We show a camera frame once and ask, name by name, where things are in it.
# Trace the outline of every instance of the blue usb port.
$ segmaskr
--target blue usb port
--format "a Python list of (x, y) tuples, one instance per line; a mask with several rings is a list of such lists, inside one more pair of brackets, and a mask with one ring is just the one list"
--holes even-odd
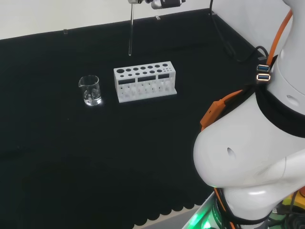
[(257, 74), (256, 79), (258, 81), (269, 81), (270, 75), (269, 74)]
[(268, 73), (270, 72), (270, 67), (268, 65), (259, 64), (256, 69), (258, 72)]

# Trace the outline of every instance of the cable connector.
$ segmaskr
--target cable connector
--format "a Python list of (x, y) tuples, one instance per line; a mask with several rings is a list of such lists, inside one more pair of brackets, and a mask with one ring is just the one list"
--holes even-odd
[(259, 64), (256, 68), (256, 71), (258, 73), (269, 73), (270, 72), (270, 66)]
[(270, 81), (270, 74), (266, 73), (259, 73), (256, 75), (256, 82), (257, 83), (268, 83)]

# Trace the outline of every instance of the test tube rack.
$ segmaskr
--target test tube rack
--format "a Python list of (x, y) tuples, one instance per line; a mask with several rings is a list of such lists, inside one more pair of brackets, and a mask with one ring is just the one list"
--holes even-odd
[(115, 68), (113, 71), (120, 103), (177, 94), (176, 71), (170, 61)]

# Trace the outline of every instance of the black tablecloth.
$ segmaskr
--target black tablecloth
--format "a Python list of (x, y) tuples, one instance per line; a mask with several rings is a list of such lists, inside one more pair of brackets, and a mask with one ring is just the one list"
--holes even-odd
[[(240, 59), (251, 47), (216, 21)], [(197, 10), (0, 41), (0, 228), (126, 228), (211, 193), (193, 145), (210, 104), (254, 76), (231, 60)], [(119, 104), (113, 68), (171, 61), (177, 95)], [(103, 104), (78, 88), (100, 79)]]

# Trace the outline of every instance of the glass beaker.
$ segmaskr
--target glass beaker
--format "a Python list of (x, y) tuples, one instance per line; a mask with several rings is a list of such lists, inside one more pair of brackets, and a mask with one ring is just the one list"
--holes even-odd
[(83, 93), (84, 102), (88, 106), (95, 106), (102, 102), (99, 78), (95, 75), (87, 75), (80, 79), (78, 86)]

